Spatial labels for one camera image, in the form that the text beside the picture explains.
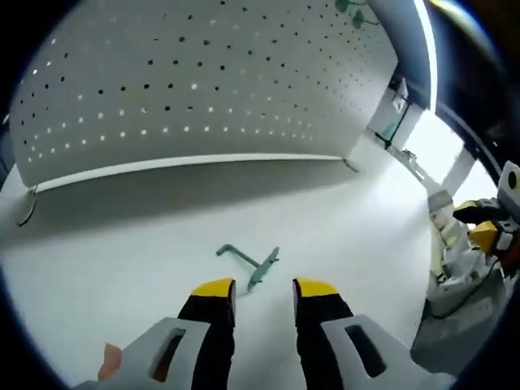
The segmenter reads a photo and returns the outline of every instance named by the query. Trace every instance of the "metal bracket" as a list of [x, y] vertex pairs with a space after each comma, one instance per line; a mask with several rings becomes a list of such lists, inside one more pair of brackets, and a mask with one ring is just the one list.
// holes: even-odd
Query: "metal bracket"
[[252, 258], [250, 258], [247, 254], [242, 253], [239, 249], [237, 249], [235, 246], [231, 244], [226, 244], [222, 248], [220, 248], [217, 251], [217, 256], [220, 256], [224, 252], [233, 252], [236, 254], [239, 258], [244, 259], [246, 262], [251, 264], [253, 267], [256, 268], [256, 270], [251, 275], [251, 278], [249, 278], [249, 282], [247, 283], [247, 292], [250, 293], [254, 286], [256, 286], [258, 283], [262, 282], [262, 278], [264, 275], [269, 271], [269, 268], [271, 266], [279, 261], [277, 258], [278, 252], [280, 251], [280, 247], [276, 247], [273, 249], [271, 254], [267, 257], [267, 259], [262, 263], [255, 262]]

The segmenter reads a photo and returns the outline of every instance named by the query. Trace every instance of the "green tool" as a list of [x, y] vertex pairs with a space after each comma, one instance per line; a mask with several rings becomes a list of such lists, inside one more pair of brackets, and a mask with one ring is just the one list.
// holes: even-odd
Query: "green tool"
[[363, 23], [372, 24], [373, 26], [379, 26], [379, 22], [376, 23], [376, 22], [370, 22], [369, 20], [366, 20], [365, 16], [363, 15], [363, 11], [357, 10], [356, 15], [354, 15], [354, 17], [352, 19], [352, 25], [354, 26], [355, 29], [358, 30], [361, 28]]
[[365, 2], [351, 2], [350, 0], [336, 0], [336, 9], [341, 14], [344, 14], [347, 11], [349, 6], [364, 6]]
[[233, 252], [236, 254], [239, 258], [243, 258], [246, 262], [251, 264], [253, 267], [256, 267], [256, 270], [251, 275], [251, 278], [249, 279], [249, 282], [247, 283], [247, 292], [250, 293], [254, 286], [256, 286], [258, 283], [262, 282], [262, 278], [267, 273], [269, 268], [271, 266], [279, 261], [277, 258], [278, 252], [280, 251], [280, 247], [276, 247], [273, 249], [271, 254], [267, 257], [267, 259], [262, 263], [259, 264], [255, 262], [252, 258], [250, 258], [247, 254], [242, 253], [240, 250], [238, 250], [236, 247], [230, 244], [224, 245], [222, 248], [220, 248], [217, 251], [217, 256], [220, 256], [224, 252]]

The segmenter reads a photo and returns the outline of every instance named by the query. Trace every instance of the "gray plastic part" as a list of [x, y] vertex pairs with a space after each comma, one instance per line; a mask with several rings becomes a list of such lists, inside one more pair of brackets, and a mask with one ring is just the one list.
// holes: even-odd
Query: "gray plastic part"
[[[379, 352], [386, 366], [382, 374], [371, 378], [366, 373], [362, 359], [347, 333], [347, 328], [352, 326], [360, 327]], [[349, 390], [433, 390], [448, 388], [454, 381], [451, 375], [432, 374], [415, 364], [404, 344], [365, 315], [322, 323], [322, 329], [336, 355], [344, 388]]]
[[[123, 350], [121, 367], [112, 377], [100, 382], [84, 382], [75, 390], [189, 390], [198, 353], [209, 327], [209, 323], [162, 319]], [[151, 377], [152, 373], [175, 336], [182, 336], [182, 339], [171, 360], [166, 380], [158, 382]]]

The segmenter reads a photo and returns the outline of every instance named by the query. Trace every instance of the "white table surface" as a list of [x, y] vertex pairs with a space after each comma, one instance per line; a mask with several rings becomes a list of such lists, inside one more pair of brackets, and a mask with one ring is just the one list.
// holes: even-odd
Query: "white table surface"
[[279, 258], [264, 283], [237, 300], [230, 389], [303, 389], [291, 280], [333, 283], [411, 345], [428, 283], [427, 195], [400, 163], [362, 139], [342, 162], [232, 162], [115, 175], [37, 195], [16, 167], [0, 193], [2, 269], [20, 319], [69, 385], [94, 379], [105, 342], [124, 347], [176, 316], [200, 283], [251, 267], [215, 251], [231, 243], [261, 261]]

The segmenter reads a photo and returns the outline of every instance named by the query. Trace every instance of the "black cable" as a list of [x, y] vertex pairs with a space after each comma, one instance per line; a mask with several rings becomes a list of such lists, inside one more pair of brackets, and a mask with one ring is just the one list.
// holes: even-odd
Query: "black cable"
[[446, 314], [442, 314], [442, 315], [437, 315], [437, 314], [433, 314], [431, 311], [430, 311], [430, 315], [433, 319], [446, 319], [447, 317], [449, 317], [450, 315], [453, 315], [455, 314], [457, 311], [459, 311], [469, 300], [470, 298], [477, 292], [480, 290], [480, 288], [483, 286], [484, 283], [486, 283], [486, 280], [488, 280], [489, 276], [491, 275], [492, 271], [493, 271], [493, 268], [495, 267], [495, 265], [499, 262], [499, 259], [495, 260], [495, 262], [491, 265], [491, 268], [489, 268], [489, 272], [487, 273], [486, 276], [484, 276], [484, 279], [482, 279], [482, 282], [480, 282], [480, 284], [478, 286], [476, 286], [473, 290], [470, 291], [470, 293], [468, 293], [468, 295], [466, 295], [464, 298], [462, 298], [462, 300], [457, 304], [455, 305], [448, 313]]

